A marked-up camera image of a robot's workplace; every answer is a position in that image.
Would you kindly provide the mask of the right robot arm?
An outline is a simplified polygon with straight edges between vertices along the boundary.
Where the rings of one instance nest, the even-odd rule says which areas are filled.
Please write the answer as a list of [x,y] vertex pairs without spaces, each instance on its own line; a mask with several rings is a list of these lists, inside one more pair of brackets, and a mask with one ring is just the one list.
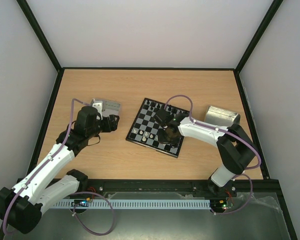
[[238,124],[218,126],[190,117],[188,113],[173,115],[164,108],[155,115],[161,129],[158,141],[161,144],[175,145],[181,137],[194,138],[216,147],[221,158],[221,165],[208,178],[208,191],[219,196],[226,189],[226,184],[235,176],[243,173],[256,156],[253,142]]

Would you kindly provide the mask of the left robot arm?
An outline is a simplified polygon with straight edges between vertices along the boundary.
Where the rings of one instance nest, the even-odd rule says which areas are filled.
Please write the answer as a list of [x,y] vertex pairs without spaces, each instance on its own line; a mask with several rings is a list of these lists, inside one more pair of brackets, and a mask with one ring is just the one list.
[[120,117],[102,115],[100,107],[86,105],[70,118],[66,130],[61,132],[46,157],[11,189],[0,190],[0,219],[2,230],[9,235],[8,226],[23,234],[31,232],[43,214],[60,200],[72,195],[87,195],[88,176],[72,169],[54,184],[57,173],[72,161],[92,138],[118,128]]

